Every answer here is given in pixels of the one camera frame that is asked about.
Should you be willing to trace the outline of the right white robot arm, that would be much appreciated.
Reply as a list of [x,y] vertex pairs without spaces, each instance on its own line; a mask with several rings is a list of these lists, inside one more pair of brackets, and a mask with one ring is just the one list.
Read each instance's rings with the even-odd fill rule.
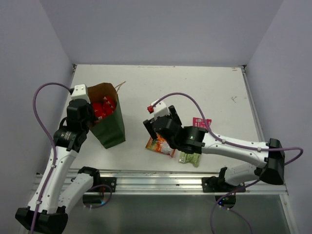
[[153,118],[144,121],[152,139],[162,137],[170,148],[187,154],[213,154],[227,156],[244,162],[236,167],[221,168],[210,184],[222,191],[229,191],[240,184],[260,180],[271,185],[284,183],[285,154],[277,151],[280,141],[248,142],[230,137],[214,138],[208,130],[196,126],[182,126],[174,106],[163,102],[148,106]]

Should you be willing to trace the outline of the aluminium front rail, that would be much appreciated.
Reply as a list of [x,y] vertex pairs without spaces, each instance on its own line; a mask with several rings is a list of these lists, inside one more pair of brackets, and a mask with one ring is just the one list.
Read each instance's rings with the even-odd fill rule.
[[[78,169],[70,169],[61,191],[65,190],[76,177]],[[115,177],[116,195],[224,195],[228,192],[204,193],[201,179],[216,176],[204,172],[162,172],[162,171],[122,171],[100,170],[101,177]],[[264,182],[246,188],[245,195],[287,195],[285,185],[269,185]]]

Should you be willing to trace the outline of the green candy packet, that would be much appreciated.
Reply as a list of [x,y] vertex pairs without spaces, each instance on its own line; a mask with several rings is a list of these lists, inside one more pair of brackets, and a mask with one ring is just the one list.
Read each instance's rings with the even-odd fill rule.
[[181,152],[179,156],[179,163],[182,163],[182,164],[189,163],[189,164],[192,164],[195,168],[198,168],[200,164],[200,158],[201,158],[201,154],[197,154],[197,153],[187,154],[187,153]]

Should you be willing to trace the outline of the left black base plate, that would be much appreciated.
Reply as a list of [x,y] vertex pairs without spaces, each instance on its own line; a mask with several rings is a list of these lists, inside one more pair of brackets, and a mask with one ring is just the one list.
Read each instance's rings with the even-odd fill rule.
[[114,193],[116,191],[117,178],[113,176],[100,177],[95,180],[87,192]]

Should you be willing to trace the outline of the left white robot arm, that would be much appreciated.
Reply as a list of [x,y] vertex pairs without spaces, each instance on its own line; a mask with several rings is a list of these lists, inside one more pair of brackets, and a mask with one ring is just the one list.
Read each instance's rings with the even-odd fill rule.
[[18,208],[15,218],[27,230],[41,234],[60,234],[69,213],[88,190],[101,187],[99,170],[82,167],[63,190],[65,179],[95,119],[92,105],[83,99],[69,102],[67,116],[54,133],[54,145],[41,182],[27,207]]

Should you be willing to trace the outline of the pink candy packet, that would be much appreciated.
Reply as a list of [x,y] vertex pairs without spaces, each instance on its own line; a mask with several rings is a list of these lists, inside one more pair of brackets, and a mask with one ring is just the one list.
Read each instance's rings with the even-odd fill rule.
[[209,126],[212,123],[211,119],[204,120],[204,119],[201,119],[201,118],[198,118],[198,117],[193,117],[193,126],[199,127],[199,128],[208,129],[206,124],[205,124],[205,121],[208,123]]

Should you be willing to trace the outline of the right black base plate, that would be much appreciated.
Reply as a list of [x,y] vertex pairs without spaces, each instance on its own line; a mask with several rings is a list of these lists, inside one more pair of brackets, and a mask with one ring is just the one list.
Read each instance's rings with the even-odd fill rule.
[[225,182],[225,179],[216,176],[201,178],[202,190],[204,193],[228,193],[231,191],[243,193],[246,188],[243,185],[233,186]]

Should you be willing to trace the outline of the large red candy bag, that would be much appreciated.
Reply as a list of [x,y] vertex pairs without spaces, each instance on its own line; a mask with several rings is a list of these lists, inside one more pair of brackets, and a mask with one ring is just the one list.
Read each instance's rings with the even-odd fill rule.
[[92,103],[92,107],[96,117],[95,123],[98,123],[115,111],[116,104],[112,98],[104,97],[102,101]]

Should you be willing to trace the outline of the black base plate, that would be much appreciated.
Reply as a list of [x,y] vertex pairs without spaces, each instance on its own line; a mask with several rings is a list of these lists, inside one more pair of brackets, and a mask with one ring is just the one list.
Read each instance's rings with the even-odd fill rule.
[[216,176],[201,178],[202,190],[204,193],[228,193],[231,191],[243,193],[246,188],[243,185],[233,186],[225,182],[225,179]]
[[117,178],[113,176],[100,177],[95,180],[87,192],[114,193],[116,191]]

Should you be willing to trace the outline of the green paper bag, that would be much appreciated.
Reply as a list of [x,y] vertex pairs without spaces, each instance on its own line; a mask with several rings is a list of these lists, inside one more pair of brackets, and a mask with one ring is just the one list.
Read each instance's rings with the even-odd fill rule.
[[126,140],[125,127],[116,87],[111,83],[100,83],[88,88],[88,96],[91,104],[102,101],[104,97],[112,98],[116,104],[116,109],[110,116],[91,128],[93,135],[106,149],[123,143]]

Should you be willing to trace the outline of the orange snack packet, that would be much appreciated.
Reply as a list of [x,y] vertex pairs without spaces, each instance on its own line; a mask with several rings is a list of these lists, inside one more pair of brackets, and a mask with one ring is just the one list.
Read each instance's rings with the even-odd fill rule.
[[175,154],[175,150],[169,146],[165,139],[159,136],[157,139],[150,138],[145,148],[156,153],[167,155],[171,158],[173,158]]

